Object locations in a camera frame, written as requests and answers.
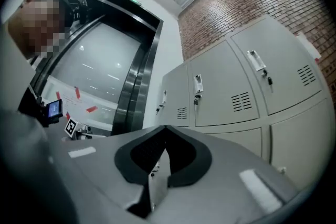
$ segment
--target locker vent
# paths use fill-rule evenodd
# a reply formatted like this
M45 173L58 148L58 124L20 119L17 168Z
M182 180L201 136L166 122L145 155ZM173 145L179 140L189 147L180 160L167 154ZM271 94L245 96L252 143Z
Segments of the locker vent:
M177 109L177 119L178 120L187 119L187 108Z
M252 108L250 96L247 92L231 97L233 110L241 111Z
M305 66L298 70L298 74L304 86L307 86L309 83L316 80L313 72L309 66Z

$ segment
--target locker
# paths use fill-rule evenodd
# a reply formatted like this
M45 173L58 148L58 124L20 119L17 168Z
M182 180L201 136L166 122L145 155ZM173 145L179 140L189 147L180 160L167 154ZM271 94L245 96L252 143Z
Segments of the locker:
M248 131L208 134L235 142L261 157L261 128Z
M246 74L227 41L190 61L193 88L201 95L195 109L195 126L231 124L257 119L258 110Z
M317 180L327 164L332 141L327 101L270 128L272 165L284 167L299 189Z
M294 106L321 90L297 38L276 20L266 17L232 36L252 67L263 92L268 114ZM263 77L263 71L271 77Z
M163 77L159 125L188 127L189 86L187 65L181 65Z

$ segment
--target brick wall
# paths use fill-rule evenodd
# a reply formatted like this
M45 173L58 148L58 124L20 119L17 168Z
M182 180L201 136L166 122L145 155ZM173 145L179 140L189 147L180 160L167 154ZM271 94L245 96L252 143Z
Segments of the brick wall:
M313 43L336 104L336 35L323 0L196 0L179 17L184 60L263 14Z

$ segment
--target small screen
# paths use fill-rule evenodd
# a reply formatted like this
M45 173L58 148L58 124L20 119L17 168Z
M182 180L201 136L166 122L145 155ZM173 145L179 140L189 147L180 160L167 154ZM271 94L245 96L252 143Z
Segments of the small screen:
M59 101L49 104L48 117L51 118L59 113Z

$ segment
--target person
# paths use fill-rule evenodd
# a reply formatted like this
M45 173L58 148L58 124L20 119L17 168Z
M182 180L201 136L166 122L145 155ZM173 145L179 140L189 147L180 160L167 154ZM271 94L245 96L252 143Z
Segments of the person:
M17 110L35 71L28 59L50 46L73 23L68 0L24 0L1 26L0 108Z

